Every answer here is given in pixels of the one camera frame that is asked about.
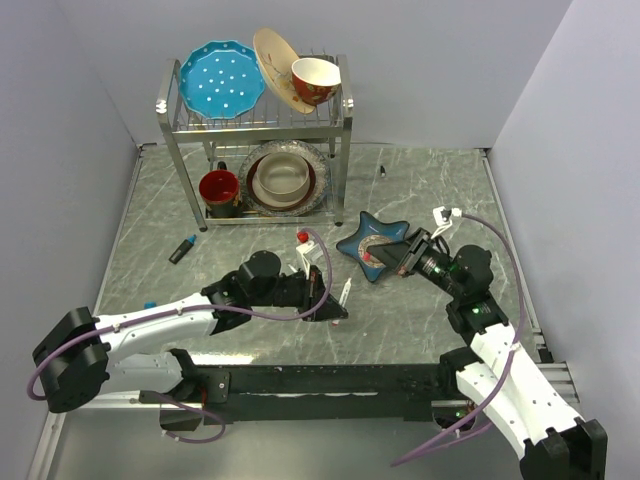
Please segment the white pen with red tip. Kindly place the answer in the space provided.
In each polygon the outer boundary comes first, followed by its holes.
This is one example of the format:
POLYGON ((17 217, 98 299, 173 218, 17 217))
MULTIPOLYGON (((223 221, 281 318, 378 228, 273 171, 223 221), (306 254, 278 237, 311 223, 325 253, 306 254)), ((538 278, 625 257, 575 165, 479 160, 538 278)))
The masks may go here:
POLYGON ((352 286, 352 278, 349 277, 342 289, 340 298, 339 298, 339 305, 345 309, 346 308, 346 302, 348 300, 349 294, 350 294, 350 290, 351 290, 351 286, 352 286))

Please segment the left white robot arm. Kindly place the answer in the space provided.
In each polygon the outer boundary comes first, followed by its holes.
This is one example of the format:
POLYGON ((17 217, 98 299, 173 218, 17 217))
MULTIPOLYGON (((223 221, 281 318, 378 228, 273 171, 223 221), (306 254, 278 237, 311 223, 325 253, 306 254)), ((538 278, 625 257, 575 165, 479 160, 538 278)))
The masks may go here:
POLYGON ((127 390, 187 401, 199 387, 189 355, 178 350, 150 355, 148 349, 265 319, 267 307, 293 308, 293 317, 306 322, 345 319, 348 312, 331 295, 331 286, 331 271, 310 265, 284 274, 280 258, 262 250, 219 281, 166 305, 101 316, 86 307, 72 309, 34 349, 36 370, 27 394, 52 413, 127 390))

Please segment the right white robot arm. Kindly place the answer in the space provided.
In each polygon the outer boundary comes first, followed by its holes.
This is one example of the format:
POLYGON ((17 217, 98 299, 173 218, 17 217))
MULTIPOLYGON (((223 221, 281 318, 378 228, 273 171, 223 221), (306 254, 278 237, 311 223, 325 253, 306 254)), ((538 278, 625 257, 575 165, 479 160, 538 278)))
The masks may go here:
POLYGON ((455 256, 425 233, 368 247, 400 276, 419 274, 449 294, 449 322, 466 345, 442 355, 439 390, 475 403, 513 448, 525 479, 602 479, 608 437, 543 375, 490 292, 491 254, 465 245, 455 256))

